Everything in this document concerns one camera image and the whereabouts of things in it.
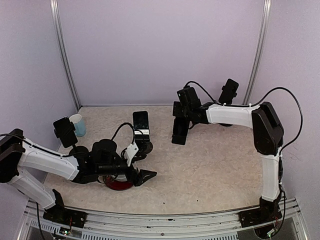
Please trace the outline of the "black folding phone stand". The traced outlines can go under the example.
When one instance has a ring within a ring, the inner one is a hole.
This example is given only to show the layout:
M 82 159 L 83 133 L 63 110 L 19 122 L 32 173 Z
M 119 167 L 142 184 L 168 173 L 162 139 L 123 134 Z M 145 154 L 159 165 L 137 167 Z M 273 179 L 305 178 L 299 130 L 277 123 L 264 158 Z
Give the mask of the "black folding phone stand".
M 173 144 L 185 145 L 185 144 L 186 144 L 186 139 L 187 139 L 187 136 L 186 136 L 186 137 L 180 137 L 180 136 L 174 137 L 174 136 L 172 135 L 172 140 L 171 140 L 171 142 L 172 142 Z

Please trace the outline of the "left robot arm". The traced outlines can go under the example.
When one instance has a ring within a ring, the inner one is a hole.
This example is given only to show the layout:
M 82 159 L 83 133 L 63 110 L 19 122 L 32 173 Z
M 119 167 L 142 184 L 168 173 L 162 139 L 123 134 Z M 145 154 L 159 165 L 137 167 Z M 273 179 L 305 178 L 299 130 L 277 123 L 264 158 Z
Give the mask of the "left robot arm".
M 91 151 L 77 149 L 75 153 L 63 155 L 42 148 L 25 138 L 21 129 L 0 135 L 0 181 L 13 186 L 38 203 L 63 223 L 70 218 L 59 192 L 44 186 L 27 168 L 41 170 L 60 176 L 77 184 L 97 181 L 100 176 L 124 175 L 135 187 L 155 177 L 155 171 L 138 169 L 131 160 L 138 146 L 131 143 L 127 158 L 117 153 L 117 144 L 111 139 L 95 142 Z

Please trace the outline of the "silver-edged black smartphone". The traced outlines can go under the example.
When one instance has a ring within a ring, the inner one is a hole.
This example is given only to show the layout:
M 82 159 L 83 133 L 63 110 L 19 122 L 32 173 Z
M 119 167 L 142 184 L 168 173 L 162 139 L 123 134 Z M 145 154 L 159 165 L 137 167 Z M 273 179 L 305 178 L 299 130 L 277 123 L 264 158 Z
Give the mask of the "silver-edged black smartphone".
M 68 117 L 62 117 L 53 122 L 54 133 L 60 139 L 64 148 L 69 148 L 78 142 L 75 126 Z

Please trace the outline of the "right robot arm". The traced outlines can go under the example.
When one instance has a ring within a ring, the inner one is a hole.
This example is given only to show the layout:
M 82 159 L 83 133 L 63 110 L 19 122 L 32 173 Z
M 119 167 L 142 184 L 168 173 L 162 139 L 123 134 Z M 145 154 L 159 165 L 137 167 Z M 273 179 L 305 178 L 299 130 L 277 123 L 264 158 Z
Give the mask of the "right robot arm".
M 197 124 L 224 124 L 250 128 L 253 143 L 262 160 L 262 193 L 265 202 L 274 202 L 280 195 L 279 162 L 283 148 L 284 128 L 270 102 L 256 106 L 228 106 L 213 102 L 202 104 L 193 87 L 177 92 L 173 103 L 171 142 L 185 145 L 189 129 Z

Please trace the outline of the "black pole phone stand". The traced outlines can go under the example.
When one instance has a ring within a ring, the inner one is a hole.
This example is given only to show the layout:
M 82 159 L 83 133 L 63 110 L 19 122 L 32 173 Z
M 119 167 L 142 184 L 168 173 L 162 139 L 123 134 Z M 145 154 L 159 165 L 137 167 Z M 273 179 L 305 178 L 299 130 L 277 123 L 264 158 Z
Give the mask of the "black pole phone stand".
M 233 99 L 237 96 L 237 88 L 227 88 L 225 85 L 222 87 L 222 93 L 219 97 L 219 103 L 231 105 Z
M 64 148 L 72 147 L 70 155 L 87 155 L 89 150 L 85 146 L 77 146 L 78 139 L 75 126 L 68 117 L 62 117 L 53 122 L 55 136 L 61 141 Z

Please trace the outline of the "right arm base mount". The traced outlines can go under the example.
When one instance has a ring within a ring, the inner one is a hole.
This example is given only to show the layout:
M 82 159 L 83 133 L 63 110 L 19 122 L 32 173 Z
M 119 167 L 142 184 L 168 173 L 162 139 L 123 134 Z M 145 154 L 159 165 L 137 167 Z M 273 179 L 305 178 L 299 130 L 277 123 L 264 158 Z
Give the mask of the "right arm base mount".
M 281 195 L 274 201 L 268 201 L 260 197 L 258 208 L 238 213 L 241 227 L 246 228 L 281 219 L 283 216 L 279 207 L 280 200 Z

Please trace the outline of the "round-base plate phone stand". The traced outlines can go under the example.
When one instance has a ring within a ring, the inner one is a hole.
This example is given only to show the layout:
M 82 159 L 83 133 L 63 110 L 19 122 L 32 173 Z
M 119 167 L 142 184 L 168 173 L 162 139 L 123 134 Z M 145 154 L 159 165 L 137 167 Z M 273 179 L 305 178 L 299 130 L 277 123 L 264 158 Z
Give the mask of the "round-base plate phone stand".
M 137 141 L 150 141 L 150 130 L 147 129 L 135 129 L 134 130 L 134 138 L 135 138 L 135 143 Z

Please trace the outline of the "blue-edged black smartphone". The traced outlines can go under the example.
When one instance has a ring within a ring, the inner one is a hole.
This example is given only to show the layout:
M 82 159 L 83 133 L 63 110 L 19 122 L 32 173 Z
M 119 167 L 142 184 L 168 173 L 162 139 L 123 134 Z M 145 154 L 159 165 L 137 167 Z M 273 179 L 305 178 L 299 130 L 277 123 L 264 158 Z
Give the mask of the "blue-edged black smartphone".
M 173 132 L 174 137 L 184 137 L 188 135 L 190 126 L 190 121 L 183 117 L 176 117 L 173 122 Z

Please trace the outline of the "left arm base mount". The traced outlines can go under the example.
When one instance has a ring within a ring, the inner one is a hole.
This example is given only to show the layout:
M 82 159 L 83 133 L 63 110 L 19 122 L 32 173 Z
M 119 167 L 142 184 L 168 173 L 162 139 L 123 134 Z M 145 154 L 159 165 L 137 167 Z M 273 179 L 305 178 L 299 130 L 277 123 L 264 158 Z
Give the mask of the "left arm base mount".
M 53 189 L 55 205 L 44 210 L 43 218 L 54 223 L 71 227 L 84 228 L 87 213 L 84 211 L 66 208 L 61 194 Z

